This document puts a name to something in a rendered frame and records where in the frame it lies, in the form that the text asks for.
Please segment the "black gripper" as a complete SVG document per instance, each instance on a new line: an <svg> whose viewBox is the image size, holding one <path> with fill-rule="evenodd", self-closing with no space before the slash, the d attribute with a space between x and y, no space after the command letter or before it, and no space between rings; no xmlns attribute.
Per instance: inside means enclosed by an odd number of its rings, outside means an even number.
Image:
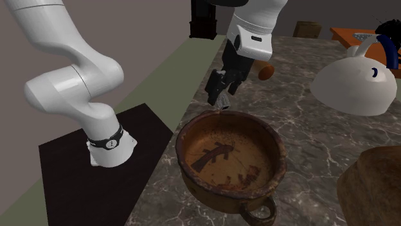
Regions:
<svg viewBox="0 0 401 226"><path fill-rule="evenodd" d="M227 87L224 81L226 71L227 82L229 83L228 93L234 95L241 83L247 79L254 59L238 55L234 45L230 40L227 40L222 55L222 62L223 71L212 70L204 89L208 93L207 102L219 110L230 107L229 98L224 92L224 89Z"/></svg>

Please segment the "orange cup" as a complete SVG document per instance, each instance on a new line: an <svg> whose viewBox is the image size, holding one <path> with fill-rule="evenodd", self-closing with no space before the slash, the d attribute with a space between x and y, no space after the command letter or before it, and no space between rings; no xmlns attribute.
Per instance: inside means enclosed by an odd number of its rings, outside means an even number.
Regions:
<svg viewBox="0 0 401 226"><path fill-rule="evenodd" d="M271 78L275 72L273 65L261 60L254 60L251 70L258 76L258 79L262 81Z"/></svg>

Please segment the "dark wooden cabinet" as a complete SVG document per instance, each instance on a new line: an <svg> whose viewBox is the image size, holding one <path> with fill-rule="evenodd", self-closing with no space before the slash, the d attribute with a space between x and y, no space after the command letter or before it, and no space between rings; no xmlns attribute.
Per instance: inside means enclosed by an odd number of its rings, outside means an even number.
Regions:
<svg viewBox="0 0 401 226"><path fill-rule="evenodd" d="M216 6L207 0L191 0L189 38L210 39L217 36Z"/></svg>

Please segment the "brown box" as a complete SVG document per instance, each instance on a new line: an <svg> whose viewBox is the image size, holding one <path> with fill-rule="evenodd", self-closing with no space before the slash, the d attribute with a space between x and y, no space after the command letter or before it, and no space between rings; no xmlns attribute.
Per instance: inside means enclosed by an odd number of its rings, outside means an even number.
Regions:
<svg viewBox="0 0 401 226"><path fill-rule="evenodd" d="M293 37L317 39L322 25L312 21L298 21L294 29Z"/></svg>

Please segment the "orange table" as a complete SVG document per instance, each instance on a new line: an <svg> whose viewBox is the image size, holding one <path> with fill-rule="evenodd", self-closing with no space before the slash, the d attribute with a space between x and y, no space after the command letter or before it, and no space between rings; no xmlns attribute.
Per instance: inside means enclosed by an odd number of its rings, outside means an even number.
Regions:
<svg viewBox="0 0 401 226"><path fill-rule="evenodd" d="M361 29L350 29L350 28L330 28L333 33L332 40L338 40L346 49L350 46L359 46L362 42L354 38L354 33L375 33L375 30L361 30ZM372 44L367 50L366 57L377 60L383 64L386 63L386 55L383 47L380 44ZM398 65L398 70L391 70L394 77L401 79L401 64Z"/></svg>

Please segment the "black robot stand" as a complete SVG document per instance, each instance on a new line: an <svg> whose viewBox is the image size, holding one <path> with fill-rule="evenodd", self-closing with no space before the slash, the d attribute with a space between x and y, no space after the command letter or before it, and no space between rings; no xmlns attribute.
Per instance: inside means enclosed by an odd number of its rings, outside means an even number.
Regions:
<svg viewBox="0 0 401 226"><path fill-rule="evenodd" d="M83 130L39 146L48 226L124 226L173 133L144 103L117 117L138 142L120 166L92 166Z"/></svg>

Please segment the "black spiky plant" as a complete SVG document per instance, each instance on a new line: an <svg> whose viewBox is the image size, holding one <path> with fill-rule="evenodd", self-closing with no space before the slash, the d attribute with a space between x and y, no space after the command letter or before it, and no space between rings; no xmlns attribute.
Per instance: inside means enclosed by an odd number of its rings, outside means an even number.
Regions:
<svg viewBox="0 0 401 226"><path fill-rule="evenodd" d="M382 23L375 30L375 34L386 35L394 43L397 51L401 48L401 21L393 19Z"/></svg>

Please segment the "brown bread loaf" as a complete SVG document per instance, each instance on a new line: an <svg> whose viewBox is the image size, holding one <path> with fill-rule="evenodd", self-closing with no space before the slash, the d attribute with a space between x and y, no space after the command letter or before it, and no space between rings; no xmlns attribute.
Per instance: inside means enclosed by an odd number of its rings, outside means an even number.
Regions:
<svg viewBox="0 0 401 226"><path fill-rule="evenodd" d="M401 226L401 146L362 152L339 177L337 197L348 226Z"/></svg>

